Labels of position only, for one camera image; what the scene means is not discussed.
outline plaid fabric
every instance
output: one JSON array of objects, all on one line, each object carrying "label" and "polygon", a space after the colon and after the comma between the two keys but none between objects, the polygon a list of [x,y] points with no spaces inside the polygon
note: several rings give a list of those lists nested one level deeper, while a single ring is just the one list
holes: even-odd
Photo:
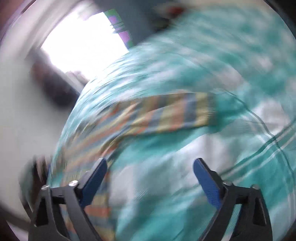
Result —
[{"label": "plaid fabric", "polygon": [[[121,141],[109,185],[98,190],[98,205],[88,207],[90,220],[106,240],[114,238],[112,230],[120,241],[197,240],[215,211],[192,170],[201,157],[223,179],[261,187],[274,240],[280,240],[296,217],[295,66],[296,41],[272,10],[225,6],[188,13],[86,85],[61,135],[48,184],[73,177],[68,146],[76,133],[95,133],[86,127],[113,103],[178,89],[210,92],[215,125]],[[72,169],[77,176],[87,169],[79,163]],[[104,189],[107,196],[100,195]],[[106,201],[110,210],[100,206]]]}]

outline bolt head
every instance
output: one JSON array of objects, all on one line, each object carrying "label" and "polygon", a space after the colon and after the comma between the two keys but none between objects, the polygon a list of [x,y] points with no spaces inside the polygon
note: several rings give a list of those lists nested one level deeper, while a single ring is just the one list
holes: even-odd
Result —
[{"label": "bolt head", "polygon": [[74,186],[76,186],[77,184],[78,184],[78,181],[77,181],[77,180],[73,180],[73,181],[69,182],[69,186],[70,186],[70,187],[74,187]]},{"label": "bolt head", "polygon": [[260,187],[259,187],[258,184],[253,184],[253,185],[251,186],[251,188],[253,188],[253,189],[255,189],[255,190],[260,190]]},{"label": "bolt head", "polygon": [[49,188],[49,186],[48,186],[48,185],[44,185],[44,186],[41,187],[41,190],[44,191],[44,190],[46,190],[47,188]]},{"label": "bolt head", "polygon": [[232,185],[233,185],[233,183],[232,183],[231,181],[229,181],[229,180],[224,180],[224,181],[223,181],[223,184],[224,184],[225,186],[232,186]]}]

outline bedsheet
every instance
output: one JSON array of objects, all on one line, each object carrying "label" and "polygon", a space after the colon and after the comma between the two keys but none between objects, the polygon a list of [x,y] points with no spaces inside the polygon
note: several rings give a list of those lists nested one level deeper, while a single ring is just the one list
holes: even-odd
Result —
[{"label": "bedsheet", "polygon": [[[96,161],[75,162],[87,149],[67,153],[79,137],[94,134],[98,126],[88,126],[100,123],[111,105],[203,92],[213,96],[215,124],[133,135],[108,156],[108,175],[86,210],[91,222],[104,240],[197,240],[215,211],[192,170],[201,157],[223,179],[261,187],[274,240],[280,240],[296,218],[295,66],[296,41],[275,12],[191,11],[85,86],[61,134],[48,184],[78,179]],[[91,151],[95,140],[87,142]]]}]

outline window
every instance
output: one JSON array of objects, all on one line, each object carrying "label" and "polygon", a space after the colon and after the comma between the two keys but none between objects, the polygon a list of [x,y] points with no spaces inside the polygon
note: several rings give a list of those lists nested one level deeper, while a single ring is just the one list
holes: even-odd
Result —
[{"label": "window", "polygon": [[86,80],[128,53],[130,38],[114,10],[83,19],[72,11],[48,35],[42,45],[52,64],[64,73],[82,75]]}]

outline multicolored striped fabric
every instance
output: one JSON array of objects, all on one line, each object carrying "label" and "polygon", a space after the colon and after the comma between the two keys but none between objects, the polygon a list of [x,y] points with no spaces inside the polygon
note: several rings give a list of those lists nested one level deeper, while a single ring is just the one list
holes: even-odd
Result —
[{"label": "multicolored striped fabric", "polygon": [[[100,157],[107,159],[110,168],[114,151],[120,149],[120,143],[136,135],[149,135],[172,132],[181,129],[213,123],[214,99],[207,93],[173,93],[168,95],[135,98],[116,102],[103,109],[81,131],[77,131],[63,147],[60,158],[66,160],[65,178],[62,185],[78,180],[90,164]],[[108,185],[108,176],[102,186]],[[101,188],[94,197],[92,206],[85,208],[89,215],[95,215],[108,223],[110,207],[107,202],[107,188]],[[66,224],[75,232],[71,222]],[[104,240],[113,240],[112,229],[100,233]]]},{"label": "multicolored striped fabric", "polygon": [[[222,179],[260,186],[278,241],[296,218],[295,66],[296,40],[272,10],[189,12],[85,86],[48,184],[66,184],[106,155],[109,173],[87,207],[105,240],[196,241],[215,211],[193,173],[201,157]],[[186,93],[169,95],[177,90]],[[200,92],[207,103],[198,100],[188,115],[190,102],[182,102]],[[212,95],[214,124],[202,125],[212,119]],[[157,108],[162,98],[166,110]],[[143,118],[129,122],[137,111]]]}]

